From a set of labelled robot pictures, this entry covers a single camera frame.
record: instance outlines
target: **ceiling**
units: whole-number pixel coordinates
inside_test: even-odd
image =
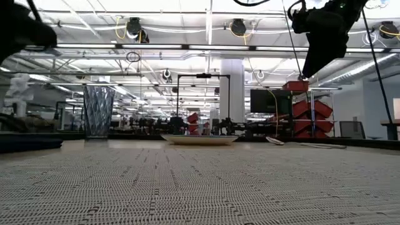
[[[26,1],[15,0],[17,3],[27,5]],[[244,19],[249,37],[246,44],[251,46],[308,46],[305,34],[288,33],[288,25],[283,13],[283,4],[287,9],[295,0],[271,0],[256,7],[242,7],[232,0],[35,0],[42,20],[53,27],[57,33],[59,43],[133,43],[132,39],[124,36],[124,25],[130,17],[139,17],[141,25],[146,30],[151,44],[228,44],[245,45],[244,38],[235,37],[229,30],[229,24],[234,18]],[[308,0],[307,7],[322,7],[326,0]],[[371,0],[373,7],[378,0]],[[369,27],[379,24],[381,21],[394,21],[400,24],[398,10],[400,1],[391,0],[387,7],[366,9],[366,17]],[[347,44],[349,48],[368,48],[363,42],[365,26],[362,19],[355,23]],[[382,48],[398,48],[399,41],[394,39],[379,39],[375,46]],[[175,83],[178,73],[202,73],[209,71],[218,74],[221,60],[226,58],[243,58],[243,64],[247,73],[247,85],[258,85],[256,74],[251,74],[252,68],[256,72],[262,71],[264,78],[260,80],[265,86],[281,86],[287,81],[296,80],[298,65],[304,64],[304,53],[288,52],[236,52],[236,51],[177,51],[177,50],[142,50],[137,51],[142,56],[140,62],[130,63],[126,61],[127,50],[110,49],[58,49],[62,53],[59,57],[51,54],[21,52],[8,59],[9,62],[18,62],[25,65],[28,71],[39,72],[53,71],[55,74],[86,73],[85,78],[76,76],[52,76],[46,74],[51,81],[62,83],[90,83],[96,82],[99,76],[93,73],[101,73],[102,77],[111,75],[110,83],[164,83],[162,74],[165,69],[171,71],[172,82]],[[338,59],[321,70],[317,76],[327,78],[332,73],[345,70],[346,67],[358,61],[370,61],[370,54],[347,54],[344,59]],[[12,71],[21,69],[7,67]],[[144,77],[132,76],[141,73]],[[215,84],[218,79],[199,80],[192,77],[181,79],[187,84]],[[80,87],[67,87],[72,91],[79,91]],[[153,96],[153,100],[146,100],[148,105],[155,108],[162,104],[168,105],[162,96],[173,95],[170,88],[155,90],[150,87],[124,87],[119,93],[122,99],[135,105],[129,100],[128,94],[144,99],[144,96]],[[190,95],[214,95],[213,88],[187,88],[180,94]],[[198,104],[202,107],[209,105],[206,101]]]

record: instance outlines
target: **wall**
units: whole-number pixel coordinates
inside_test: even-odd
[[[342,86],[342,90],[334,91],[335,121],[357,121],[365,123],[363,82],[356,81],[353,85]],[[336,137],[340,137],[340,126],[335,122]]]
[[[384,79],[383,81],[389,110],[392,118],[394,118],[393,99],[400,98],[400,76]],[[366,136],[387,139],[386,128],[381,126],[381,120],[388,120],[388,114],[386,113],[378,81],[369,82],[367,79],[364,80],[364,107]]]

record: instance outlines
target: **stacked red bins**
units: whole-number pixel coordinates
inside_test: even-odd
[[[190,135],[199,135],[199,116],[197,113],[193,113],[192,115],[187,117],[187,123],[189,126],[187,130],[189,131]]]
[[[314,102],[314,115],[316,130],[315,138],[327,138],[326,133],[331,132],[333,123],[326,121],[331,114],[332,109],[320,101]],[[294,135],[297,138],[311,138],[312,123],[311,123],[311,103],[301,101],[293,105],[294,117]]]

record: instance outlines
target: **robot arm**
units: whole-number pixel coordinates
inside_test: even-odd
[[[266,3],[263,0],[256,3],[243,3],[234,0],[241,6],[257,6]],[[296,34],[307,33],[309,49],[302,73],[310,78],[333,59],[343,58],[348,32],[353,24],[360,18],[360,13],[368,0],[330,0],[321,9],[309,9],[306,0],[298,0],[288,10],[288,18],[292,21],[292,28]],[[302,4],[299,11],[291,14],[291,9],[296,4]]]

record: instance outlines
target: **textured mat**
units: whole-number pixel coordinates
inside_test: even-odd
[[[148,146],[0,161],[0,224],[400,224],[397,155]]]

